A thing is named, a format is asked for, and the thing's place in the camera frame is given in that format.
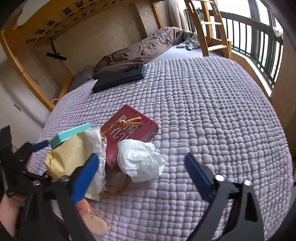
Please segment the person left hand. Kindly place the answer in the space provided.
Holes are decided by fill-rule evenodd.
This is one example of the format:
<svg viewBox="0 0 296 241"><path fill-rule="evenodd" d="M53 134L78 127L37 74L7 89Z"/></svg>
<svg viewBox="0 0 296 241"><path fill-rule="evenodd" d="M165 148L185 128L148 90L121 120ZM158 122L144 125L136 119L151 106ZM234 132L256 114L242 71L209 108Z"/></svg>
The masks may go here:
<svg viewBox="0 0 296 241"><path fill-rule="evenodd" d="M1 223L12 237L15 236L16 220L24 201L25 197L23 196L8 197L6 193L1 200Z"/></svg>

